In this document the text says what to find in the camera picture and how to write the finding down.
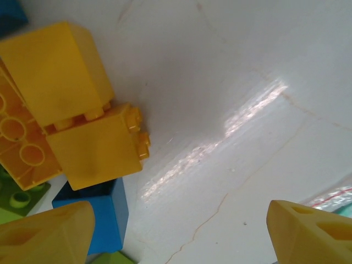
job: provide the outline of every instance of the green block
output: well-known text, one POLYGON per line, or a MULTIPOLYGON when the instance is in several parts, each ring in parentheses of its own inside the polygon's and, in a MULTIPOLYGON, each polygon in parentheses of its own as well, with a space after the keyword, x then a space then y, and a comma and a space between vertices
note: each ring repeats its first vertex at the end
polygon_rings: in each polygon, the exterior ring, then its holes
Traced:
POLYGON ((91 264, 136 264, 136 262, 128 259, 118 251, 113 254, 104 253, 96 258, 91 264))
POLYGON ((0 167, 0 224, 28 215, 49 188, 49 183, 43 183, 22 191, 7 171, 0 167))

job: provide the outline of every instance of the yellow toy block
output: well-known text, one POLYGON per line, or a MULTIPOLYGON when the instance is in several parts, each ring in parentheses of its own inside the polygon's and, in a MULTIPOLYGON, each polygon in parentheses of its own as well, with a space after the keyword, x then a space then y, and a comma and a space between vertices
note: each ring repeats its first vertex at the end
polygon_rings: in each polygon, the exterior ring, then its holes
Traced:
POLYGON ((62 172, 44 131, 29 112, 1 60, 0 163, 23 190, 62 172))
POLYGON ((141 120, 139 109, 126 103, 93 122, 80 117, 67 130, 52 129, 48 143, 73 190, 142 170, 150 141, 139 132, 141 120))
POLYGON ((90 32, 61 22, 0 42, 0 57, 39 126, 103 116, 114 93, 90 32))
POLYGON ((83 264, 94 225, 87 201, 0 225, 0 264, 83 264))
POLYGON ((280 264, 351 264, 352 219, 272 201, 268 231, 280 264))

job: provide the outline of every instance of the white floor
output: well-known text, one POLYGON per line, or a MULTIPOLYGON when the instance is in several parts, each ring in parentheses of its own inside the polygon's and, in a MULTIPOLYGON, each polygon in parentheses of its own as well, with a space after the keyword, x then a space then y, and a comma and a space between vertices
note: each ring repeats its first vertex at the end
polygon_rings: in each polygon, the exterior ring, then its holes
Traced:
POLYGON ((22 3, 27 29, 90 29, 117 101, 142 108, 151 157, 124 178, 140 264, 270 264, 270 200, 352 171, 351 1, 22 3))

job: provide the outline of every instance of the blue toy block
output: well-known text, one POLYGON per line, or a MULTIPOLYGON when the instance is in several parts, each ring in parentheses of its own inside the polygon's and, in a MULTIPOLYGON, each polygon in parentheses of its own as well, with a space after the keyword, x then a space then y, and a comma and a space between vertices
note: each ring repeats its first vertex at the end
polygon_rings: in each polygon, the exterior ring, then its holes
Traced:
POLYGON ((128 207, 122 178, 73 191, 68 182, 52 201, 53 208, 77 201, 89 201, 95 215, 95 229, 88 255, 113 253, 123 247, 128 207))
POLYGON ((0 37, 28 23, 28 19, 16 0, 0 0, 0 37))

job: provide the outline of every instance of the building block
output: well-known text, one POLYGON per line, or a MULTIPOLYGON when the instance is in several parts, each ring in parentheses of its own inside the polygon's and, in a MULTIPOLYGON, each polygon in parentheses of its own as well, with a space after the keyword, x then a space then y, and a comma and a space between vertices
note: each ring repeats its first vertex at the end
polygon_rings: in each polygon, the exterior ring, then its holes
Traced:
POLYGON ((16 0, 0 1, 0 37, 27 23, 27 17, 16 0))
POLYGON ((123 247, 128 207, 122 178, 74 191, 66 183, 52 201, 54 208, 88 201, 95 214, 95 230, 88 254, 116 252, 123 247))
POLYGON ((90 32, 61 22, 0 42, 0 57, 39 126, 104 114, 114 92, 90 32))
POLYGON ((0 224, 28 215, 49 188, 49 183, 42 183, 22 191, 7 171, 0 167, 0 224))
POLYGON ((23 190, 29 190, 62 173, 45 132, 28 110, 2 61, 0 163, 23 190))
POLYGON ((83 201, 0 225, 0 264, 82 264, 93 230, 83 201))
POLYGON ((97 257, 91 264, 136 264, 121 252, 104 253, 97 257))
POLYGON ((73 190, 107 182, 142 170, 149 156, 148 133, 141 133, 141 114, 130 104, 108 110, 102 118, 55 131, 47 141, 73 190))
POLYGON ((267 226, 280 264, 352 263, 352 219, 272 201, 267 226))

